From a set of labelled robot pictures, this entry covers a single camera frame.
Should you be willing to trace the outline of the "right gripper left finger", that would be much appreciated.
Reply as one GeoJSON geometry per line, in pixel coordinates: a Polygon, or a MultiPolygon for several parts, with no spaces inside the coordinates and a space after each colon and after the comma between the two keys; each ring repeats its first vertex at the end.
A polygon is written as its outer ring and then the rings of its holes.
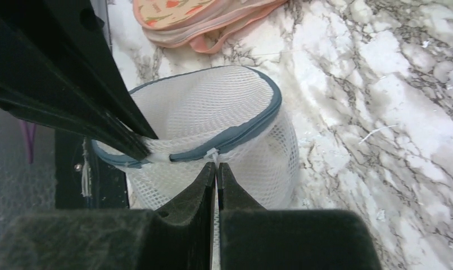
{"type": "Polygon", "coordinates": [[[0,269],[210,269],[215,166],[157,210],[57,210],[17,218],[0,269]]]}

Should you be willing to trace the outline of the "white mesh laundry bag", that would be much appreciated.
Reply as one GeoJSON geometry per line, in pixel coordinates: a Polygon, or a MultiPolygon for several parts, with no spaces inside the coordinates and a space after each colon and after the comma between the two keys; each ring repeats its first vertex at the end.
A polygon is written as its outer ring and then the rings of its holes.
{"type": "Polygon", "coordinates": [[[138,161],[102,142],[94,152],[122,170],[141,207],[158,209],[207,162],[227,163],[263,207],[281,209],[298,182],[296,132],[277,84],[245,66],[218,66],[140,85],[130,96],[157,135],[138,161]]]}

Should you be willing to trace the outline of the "floral peach laundry bag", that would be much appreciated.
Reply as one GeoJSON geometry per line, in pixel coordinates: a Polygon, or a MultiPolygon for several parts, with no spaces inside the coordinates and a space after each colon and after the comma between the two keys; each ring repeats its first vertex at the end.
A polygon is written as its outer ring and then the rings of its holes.
{"type": "Polygon", "coordinates": [[[233,34],[263,19],[284,1],[133,1],[146,38],[163,48],[188,45],[215,54],[233,34]]]}

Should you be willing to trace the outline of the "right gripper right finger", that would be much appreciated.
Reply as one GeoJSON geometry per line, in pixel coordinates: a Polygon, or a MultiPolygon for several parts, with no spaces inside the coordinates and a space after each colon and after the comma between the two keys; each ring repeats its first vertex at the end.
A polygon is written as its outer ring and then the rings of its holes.
{"type": "Polygon", "coordinates": [[[221,269],[381,269],[364,221],[341,209],[267,210],[217,170],[221,269]]]}

